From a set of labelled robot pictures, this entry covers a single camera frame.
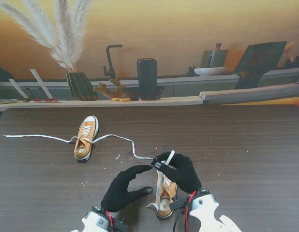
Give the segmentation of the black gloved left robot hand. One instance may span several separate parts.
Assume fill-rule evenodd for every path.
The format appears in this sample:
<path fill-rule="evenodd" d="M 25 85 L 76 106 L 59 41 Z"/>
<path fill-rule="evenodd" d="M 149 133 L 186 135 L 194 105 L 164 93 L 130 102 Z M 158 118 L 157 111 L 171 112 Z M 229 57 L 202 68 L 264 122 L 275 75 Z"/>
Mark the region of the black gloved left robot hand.
<path fill-rule="evenodd" d="M 111 182 L 109 189 L 101 201 L 101 209 L 116 213 L 126 205 L 139 200 L 142 197 L 152 194 L 152 187 L 143 187 L 139 190 L 128 191 L 129 183 L 136 178 L 137 174 L 152 169 L 150 165 L 137 165 L 120 172 Z"/>

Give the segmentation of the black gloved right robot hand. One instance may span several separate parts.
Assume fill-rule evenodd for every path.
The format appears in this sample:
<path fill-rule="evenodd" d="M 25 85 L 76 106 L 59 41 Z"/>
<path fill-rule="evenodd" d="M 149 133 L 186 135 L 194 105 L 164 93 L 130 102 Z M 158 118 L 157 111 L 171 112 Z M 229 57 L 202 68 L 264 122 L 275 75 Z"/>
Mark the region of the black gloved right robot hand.
<path fill-rule="evenodd" d="M 170 154 L 171 152 L 164 152 L 156 156 L 151 165 L 162 172 L 170 181 L 175 182 L 182 191 L 192 194 L 194 191 L 201 190 L 202 185 L 192 160 L 188 156 L 174 153 L 171 161 L 166 165 L 166 160 Z"/>

